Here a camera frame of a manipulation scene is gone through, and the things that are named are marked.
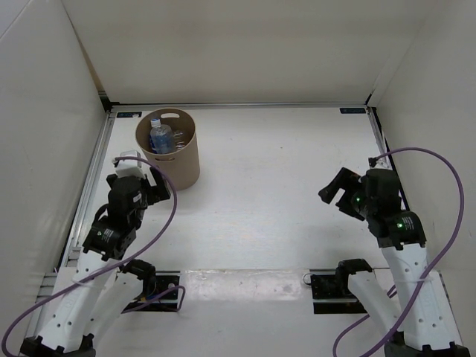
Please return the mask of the blue label plastic bottle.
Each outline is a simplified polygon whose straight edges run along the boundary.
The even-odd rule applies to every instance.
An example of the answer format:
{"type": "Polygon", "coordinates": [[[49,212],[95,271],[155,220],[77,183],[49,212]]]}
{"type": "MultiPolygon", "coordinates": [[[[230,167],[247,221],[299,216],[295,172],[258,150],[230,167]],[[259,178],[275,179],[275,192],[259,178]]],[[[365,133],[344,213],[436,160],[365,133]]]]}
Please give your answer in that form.
{"type": "Polygon", "coordinates": [[[173,131],[170,126],[162,124],[156,118],[150,121],[150,140],[152,142],[153,152],[158,155],[166,155],[176,151],[176,145],[173,138],[173,131]]]}

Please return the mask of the right blue corner label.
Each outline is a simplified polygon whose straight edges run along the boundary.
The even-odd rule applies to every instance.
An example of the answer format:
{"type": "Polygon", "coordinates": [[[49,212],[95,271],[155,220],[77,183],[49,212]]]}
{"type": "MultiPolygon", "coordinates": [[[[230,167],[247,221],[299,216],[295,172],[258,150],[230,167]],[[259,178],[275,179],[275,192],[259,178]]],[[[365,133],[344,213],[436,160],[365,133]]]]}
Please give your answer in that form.
{"type": "Polygon", "coordinates": [[[358,114],[365,114],[365,108],[358,108],[358,107],[344,107],[339,109],[340,113],[343,115],[358,115],[358,114]]]}

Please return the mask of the left blue corner label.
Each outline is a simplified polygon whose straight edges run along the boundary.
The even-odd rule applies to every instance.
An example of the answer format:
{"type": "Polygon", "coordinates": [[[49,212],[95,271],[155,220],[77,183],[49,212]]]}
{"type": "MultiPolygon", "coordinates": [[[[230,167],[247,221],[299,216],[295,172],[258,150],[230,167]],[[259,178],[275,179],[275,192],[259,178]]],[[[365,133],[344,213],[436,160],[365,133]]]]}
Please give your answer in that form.
{"type": "Polygon", "coordinates": [[[140,118],[142,112],[118,112],[116,118],[140,118]]]}

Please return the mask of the brown round bin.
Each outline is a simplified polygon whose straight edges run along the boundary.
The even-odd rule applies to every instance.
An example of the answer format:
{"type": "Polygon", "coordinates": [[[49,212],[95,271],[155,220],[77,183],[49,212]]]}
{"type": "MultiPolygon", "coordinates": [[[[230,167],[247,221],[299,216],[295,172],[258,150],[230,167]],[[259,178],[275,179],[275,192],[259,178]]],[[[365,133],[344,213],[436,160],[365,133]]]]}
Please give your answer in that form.
{"type": "Polygon", "coordinates": [[[145,115],[136,126],[135,140],[146,158],[164,171],[177,190],[193,186],[200,175],[199,150],[196,137],[196,123],[185,111],[175,108],[157,109],[145,115]],[[150,121],[159,119],[173,131],[184,133],[184,146],[168,154],[155,154],[149,142],[152,129],[150,121]]]}

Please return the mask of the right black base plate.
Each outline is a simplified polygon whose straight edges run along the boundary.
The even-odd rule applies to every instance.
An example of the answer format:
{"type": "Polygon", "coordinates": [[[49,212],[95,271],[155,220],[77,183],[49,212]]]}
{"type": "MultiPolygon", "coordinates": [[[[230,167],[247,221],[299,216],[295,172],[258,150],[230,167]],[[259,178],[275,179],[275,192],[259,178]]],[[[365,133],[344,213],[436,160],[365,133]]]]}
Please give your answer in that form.
{"type": "Polygon", "coordinates": [[[367,311],[357,298],[339,287],[334,271],[310,270],[302,277],[311,289],[315,315],[362,315],[367,311]]]}

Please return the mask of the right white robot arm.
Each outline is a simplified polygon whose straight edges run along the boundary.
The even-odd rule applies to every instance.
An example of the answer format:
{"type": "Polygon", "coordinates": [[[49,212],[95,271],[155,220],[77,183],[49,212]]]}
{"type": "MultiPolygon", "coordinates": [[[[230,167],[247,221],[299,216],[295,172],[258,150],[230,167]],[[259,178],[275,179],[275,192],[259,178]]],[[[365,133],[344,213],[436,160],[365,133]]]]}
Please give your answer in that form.
{"type": "Polygon", "coordinates": [[[339,190],[342,213],[365,221],[390,268],[393,303],[363,259],[343,260],[335,272],[334,288],[355,296],[385,336],[386,356],[469,356],[448,328],[437,299],[436,284],[425,273],[426,237],[419,217],[402,208],[400,181],[391,170],[370,169],[365,175],[343,167],[318,193],[329,204],[339,190]]]}

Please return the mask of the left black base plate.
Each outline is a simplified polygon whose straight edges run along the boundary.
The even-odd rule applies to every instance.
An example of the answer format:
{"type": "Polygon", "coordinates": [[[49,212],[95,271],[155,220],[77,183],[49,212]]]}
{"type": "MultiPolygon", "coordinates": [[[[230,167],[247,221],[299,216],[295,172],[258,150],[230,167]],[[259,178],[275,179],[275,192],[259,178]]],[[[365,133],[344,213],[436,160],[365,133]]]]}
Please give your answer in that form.
{"type": "Polygon", "coordinates": [[[180,283],[180,277],[180,271],[157,271],[155,273],[155,284],[152,284],[152,287],[155,289],[146,297],[142,296],[134,299],[126,306],[123,312],[129,309],[135,309],[136,312],[176,312],[179,306],[180,295],[176,286],[180,283]],[[155,301],[142,309],[138,309],[138,307],[168,289],[174,290],[163,296],[160,300],[155,301]]]}

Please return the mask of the blue corner label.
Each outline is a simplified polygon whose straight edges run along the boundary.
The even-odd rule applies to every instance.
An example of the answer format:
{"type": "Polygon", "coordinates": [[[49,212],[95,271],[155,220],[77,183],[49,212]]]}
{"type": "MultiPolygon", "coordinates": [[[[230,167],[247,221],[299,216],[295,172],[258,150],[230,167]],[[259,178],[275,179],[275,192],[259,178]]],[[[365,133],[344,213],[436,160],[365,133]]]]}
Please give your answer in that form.
{"type": "Polygon", "coordinates": [[[339,109],[340,113],[343,115],[358,115],[358,114],[365,114],[365,108],[358,108],[358,107],[344,107],[339,109]]]}
{"type": "Polygon", "coordinates": [[[142,112],[118,112],[116,118],[140,118],[142,112]]]}

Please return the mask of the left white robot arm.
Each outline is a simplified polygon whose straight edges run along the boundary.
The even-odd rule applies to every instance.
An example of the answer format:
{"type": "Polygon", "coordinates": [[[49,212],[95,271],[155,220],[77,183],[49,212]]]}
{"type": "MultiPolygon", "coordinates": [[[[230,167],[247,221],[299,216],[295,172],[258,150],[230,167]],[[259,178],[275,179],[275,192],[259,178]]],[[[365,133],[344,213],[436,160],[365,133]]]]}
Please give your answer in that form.
{"type": "Polygon", "coordinates": [[[46,298],[58,300],[50,320],[37,335],[25,338],[24,356],[95,356],[104,332],[129,302],[155,292],[155,268],[125,256],[141,227],[145,210],[174,199],[176,189],[156,166],[150,184],[140,163],[119,162],[107,176],[108,202],[96,212],[83,242],[71,284],[46,298]]]}

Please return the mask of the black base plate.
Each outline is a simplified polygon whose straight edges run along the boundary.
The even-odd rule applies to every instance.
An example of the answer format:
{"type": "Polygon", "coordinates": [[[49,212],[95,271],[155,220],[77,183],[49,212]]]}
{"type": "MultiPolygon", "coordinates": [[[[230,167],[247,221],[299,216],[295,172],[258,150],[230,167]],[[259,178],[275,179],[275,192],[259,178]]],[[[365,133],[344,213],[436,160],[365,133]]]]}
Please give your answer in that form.
{"type": "Polygon", "coordinates": [[[155,273],[155,284],[152,284],[152,287],[155,289],[146,297],[142,296],[134,299],[126,306],[123,312],[129,309],[135,309],[136,312],[176,312],[179,306],[180,295],[176,286],[180,283],[180,277],[180,271],[157,271],[155,273]],[[138,307],[168,289],[174,290],[163,296],[160,300],[155,301],[142,309],[138,309],[138,307]]]}
{"type": "Polygon", "coordinates": [[[302,277],[311,289],[315,315],[362,315],[367,311],[357,298],[339,287],[334,271],[310,270],[302,277]]]}

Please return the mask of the left aluminium frame rail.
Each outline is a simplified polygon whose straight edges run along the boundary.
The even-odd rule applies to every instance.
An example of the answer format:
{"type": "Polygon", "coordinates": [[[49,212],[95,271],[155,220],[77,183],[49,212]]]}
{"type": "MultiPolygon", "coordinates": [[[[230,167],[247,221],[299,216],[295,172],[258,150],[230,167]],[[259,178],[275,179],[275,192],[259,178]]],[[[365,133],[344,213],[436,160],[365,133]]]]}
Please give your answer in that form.
{"type": "Polygon", "coordinates": [[[94,151],[89,162],[89,168],[86,173],[83,189],[80,195],[77,209],[74,214],[73,221],[71,223],[68,237],[65,241],[62,256],[59,260],[58,267],[67,266],[71,252],[77,246],[80,238],[80,233],[83,227],[83,223],[86,219],[86,214],[89,209],[89,202],[94,195],[94,190],[97,186],[98,175],[100,174],[103,164],[104,155],[109,142],[110,134],[112,131],[113,120],[110,118],[111,111],[106,111],[104,122],[101,126],[97,141],[94,147],[94,151]]]}

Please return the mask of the green label clear bottle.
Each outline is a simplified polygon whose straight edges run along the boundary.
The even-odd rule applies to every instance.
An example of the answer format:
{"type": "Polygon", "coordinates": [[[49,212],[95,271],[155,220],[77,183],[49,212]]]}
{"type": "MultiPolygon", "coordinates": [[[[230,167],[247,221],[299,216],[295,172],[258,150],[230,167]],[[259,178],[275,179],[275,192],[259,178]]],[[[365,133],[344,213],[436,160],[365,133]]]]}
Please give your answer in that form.
{"type": "Polygon", "coordinates": [[[187,133],[183,130],[175,130],[173,132],[173,140],[176,149],[182,149],[187,145],[187,133]]]}

